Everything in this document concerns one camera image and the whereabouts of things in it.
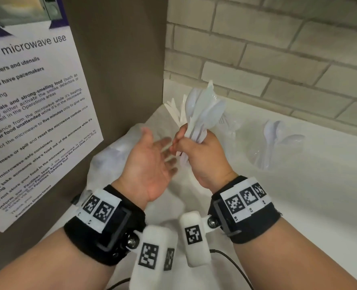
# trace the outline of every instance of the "white sensor device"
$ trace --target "white sensor device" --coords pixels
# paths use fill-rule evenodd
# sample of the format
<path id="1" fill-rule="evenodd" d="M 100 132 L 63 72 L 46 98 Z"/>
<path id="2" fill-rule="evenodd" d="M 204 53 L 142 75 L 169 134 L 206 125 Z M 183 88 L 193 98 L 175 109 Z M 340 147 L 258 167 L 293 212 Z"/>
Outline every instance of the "white sensor device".
<path id="1" fill-rule="evenodd" d="M 191 268 L 208 264 L 211 261 L 208 241 L 205 234 L 214 231 L 208 220 L 211 216 L 201 218 L 198 211 L 185 213 L 180 217 L 181 233 L 184 240 L 185 255 Z"/>
<path id="2" fill-rule="evenodd" d="M 178 234 L 166 227 L 147 226 L 137 235 L 140 243 L 135 250 L 136 263 L 131 275 L 130 290 L 170 289 L 173 279 L 173 260 Z"/>

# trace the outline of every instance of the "brown panel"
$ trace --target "brown panel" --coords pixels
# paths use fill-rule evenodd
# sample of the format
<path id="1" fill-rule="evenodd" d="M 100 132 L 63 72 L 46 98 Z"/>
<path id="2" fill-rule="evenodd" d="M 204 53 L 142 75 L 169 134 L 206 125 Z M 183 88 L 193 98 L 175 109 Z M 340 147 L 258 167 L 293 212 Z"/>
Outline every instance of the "brown panel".
<path id="1" fill-rule="evenodd" d="M 36 244 L 86 184 L 89 162 L 162 103 L 167 0 L 63 0 L 104 136 L 4 233 L 0 269 Z"/>

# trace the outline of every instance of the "instruction poster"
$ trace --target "instruction poster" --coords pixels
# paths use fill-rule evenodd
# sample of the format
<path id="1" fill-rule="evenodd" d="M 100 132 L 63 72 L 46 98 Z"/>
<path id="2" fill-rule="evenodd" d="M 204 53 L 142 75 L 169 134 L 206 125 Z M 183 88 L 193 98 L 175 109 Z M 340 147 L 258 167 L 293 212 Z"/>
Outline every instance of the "instruction poster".
<path id="1" fill-rule="evenodd" d="M 61 0 L 0 0 L 0 231 L 103 140 Z"/>

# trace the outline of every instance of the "qr code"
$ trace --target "qr code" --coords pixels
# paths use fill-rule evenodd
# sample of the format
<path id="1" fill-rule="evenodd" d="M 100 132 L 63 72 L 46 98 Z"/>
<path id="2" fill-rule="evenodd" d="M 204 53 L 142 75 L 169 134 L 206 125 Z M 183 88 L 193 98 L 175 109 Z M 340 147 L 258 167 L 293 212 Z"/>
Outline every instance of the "qr code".
<path id="1" fill-rule="evenodd" d="M 235 214 L 238 211 L 244 209 L 244 205 L 238 195 L 234 195 L 231 198 L 228 198 L 225 203 L 227 204 L 227 207 L 232 214 Z"/>
<path id="2" fill-rule="evenodd" d="M 254 194 L 251 187 L 248 187 L 243 191 L 240 191 L 240 194 L 247 205 L 252 205 L 255 201 L 259 200 L 258 197 Z"/>
<path id="3" fill-rule="evenodd" d="M 173 256 L 175 254 L 174 248 L 168 248 L 166 251 L 166 258 L 164 263 L 164 271 L 170 271 L 173 265 Z"/>
<path id="4" fill-rule="evenodd" d="M 93 216 L 101 222 L 106 223 L 113 210 L 114 207 L 112 205 L 109 205 L 108 203 L 102 201 Z"/>
<path id="5" fill-rule="evenodd" d="M 258 194 L 260 198 L 265 197 L 267 194 L 264 191 L 264 189 L 260 186 L 259 183 L 255 183 L 252 185 L 252 188 L 255 190 L 255 192 Z"/>
<path id="6" fill-rule="evenodd" d="M 154 269 L 156 267 L 158 256 L 158 245 L 144 243 L 142 245 L 141 254 L 138 264 L 146 268 Z"/>
<path id="7" fill-rule="evenodd" d="M 98 205 L 99 201 L 100 199 L 98 197 L 96 197 L 95 195 L 91 195 L 89 200 L 84 205 L 83 209 L 89 214 L 91 214 L 95 207 Z"/>
<path id="8" fill-rule="evenodd" d="M 185 228 L 185 234 L 189 245 L 202 241 L 199 225 Z"/>

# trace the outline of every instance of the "subway tile backsplash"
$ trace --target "subway tile backsplash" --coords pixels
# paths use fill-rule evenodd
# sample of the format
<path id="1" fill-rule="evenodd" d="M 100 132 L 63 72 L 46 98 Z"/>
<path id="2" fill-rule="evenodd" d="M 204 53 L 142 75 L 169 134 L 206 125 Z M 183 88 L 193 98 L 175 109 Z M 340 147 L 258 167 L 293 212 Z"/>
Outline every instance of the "subway tile backsplash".
<path id="1" fill-rule="evenodd" d="M 164 78 L 357 136 L 357 0 L 169 0 Z"/>

